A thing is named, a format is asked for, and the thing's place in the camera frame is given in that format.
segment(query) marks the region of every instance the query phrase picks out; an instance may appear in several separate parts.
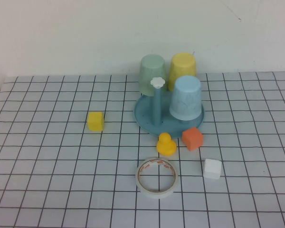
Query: cube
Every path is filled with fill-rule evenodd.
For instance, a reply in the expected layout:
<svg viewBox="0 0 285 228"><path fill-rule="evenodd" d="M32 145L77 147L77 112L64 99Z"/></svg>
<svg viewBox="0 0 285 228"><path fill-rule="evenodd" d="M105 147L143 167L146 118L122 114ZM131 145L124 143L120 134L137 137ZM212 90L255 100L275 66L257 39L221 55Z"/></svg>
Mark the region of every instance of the cube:
<svg viewBox="0 0 285 228"><path fill-rule="evenodd" d="M104 114L103 112L89 112L87 117L87 126L90 131L103 131L104 129Z"/></svg>
<svg viewBox="0 0 285 228"><path fill-rule="evenodd" d="M204 177L218 179L222 170L222 162L213 159L206 159L204 163Z"/></svg>
<svg viewBox="0 0 285 228"><path fill-rule="evenodd" d="M188 150L193 151L203 145L204 136L196 127L192 127L182 133L181 139Z"/></svg>

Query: rubber duck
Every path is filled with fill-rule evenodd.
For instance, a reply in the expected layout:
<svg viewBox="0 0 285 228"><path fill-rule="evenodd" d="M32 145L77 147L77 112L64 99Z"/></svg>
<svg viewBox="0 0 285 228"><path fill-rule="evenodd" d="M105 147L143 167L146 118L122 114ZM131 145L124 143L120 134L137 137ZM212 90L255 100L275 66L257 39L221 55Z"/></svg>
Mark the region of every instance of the rubber duck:
<svg viewBox="0 0 285 228"><path fill-rule="evenodd" d="M163 132L158 137L156 149L158 153L170 156L176 152L176 143L171 139L171 136L168 133Z"/></svg>

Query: orange cube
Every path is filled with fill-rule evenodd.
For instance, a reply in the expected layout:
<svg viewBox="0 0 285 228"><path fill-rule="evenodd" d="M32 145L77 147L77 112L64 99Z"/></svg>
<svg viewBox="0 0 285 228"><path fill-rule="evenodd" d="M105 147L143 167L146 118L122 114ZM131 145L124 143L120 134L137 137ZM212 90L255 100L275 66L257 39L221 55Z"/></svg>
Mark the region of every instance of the orange cube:
<svg viewBox="0 0 285 228"><path fill-rule="evenodd" d="M192 127L182 133L181 139L188 150L193 151L203 145L204 136L196 127Z"/></svg>

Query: tape roll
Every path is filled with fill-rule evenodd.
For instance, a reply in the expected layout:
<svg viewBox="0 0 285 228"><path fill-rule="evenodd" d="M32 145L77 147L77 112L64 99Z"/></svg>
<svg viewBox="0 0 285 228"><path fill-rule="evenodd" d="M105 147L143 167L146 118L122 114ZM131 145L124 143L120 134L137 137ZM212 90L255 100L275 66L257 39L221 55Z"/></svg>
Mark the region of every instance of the tape roll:
<svg viewBox="0 0 285 228"><path fill-rule="evenodd" d="M146 187L144 187L140 181L140 176L142 174L142 172L149 168L152 165L160 165L163 166L164 168L169 169L172 174L173 174L173 184L165 191L153 191L153 190L148 190ZM149 158L147 160L145 160L138 168L136 171L136 185L139 188L139 190L141 191L141 193L143 193L144 195L153 198L153 199L162 199L165 198L169 195L171 195L174 192L174 189L177 187L178 184L178 174L176 172L175 167L169 163L166 159L163 158Z"/></svg>

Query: light blue cup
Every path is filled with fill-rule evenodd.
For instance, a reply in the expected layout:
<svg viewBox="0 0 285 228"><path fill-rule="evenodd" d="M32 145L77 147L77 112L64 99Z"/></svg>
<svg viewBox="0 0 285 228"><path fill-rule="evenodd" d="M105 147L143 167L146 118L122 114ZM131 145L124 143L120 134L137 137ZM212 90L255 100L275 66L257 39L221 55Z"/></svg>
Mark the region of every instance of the light blue cup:
<svg viewBox="0 0 285 228"><path fill-rule="evenodd" d="M179 77L174 85L169 111L173 117L188 121L201 114L201 83L197 77Z"/></svg>

